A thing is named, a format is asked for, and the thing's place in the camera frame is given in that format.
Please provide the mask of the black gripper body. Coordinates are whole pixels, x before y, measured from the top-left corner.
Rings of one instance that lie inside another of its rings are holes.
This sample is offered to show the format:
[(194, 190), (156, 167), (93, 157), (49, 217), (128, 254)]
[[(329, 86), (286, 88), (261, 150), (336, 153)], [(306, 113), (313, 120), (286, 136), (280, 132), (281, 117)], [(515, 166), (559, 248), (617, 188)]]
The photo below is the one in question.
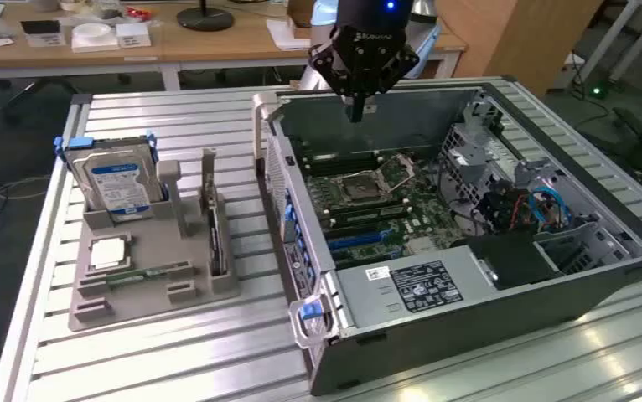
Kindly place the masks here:
[(330, 39), (350, 72), (354, 90), (362, 89), (362, 61), (375, 49), (407, 44), (409, 1), (340, 1)]

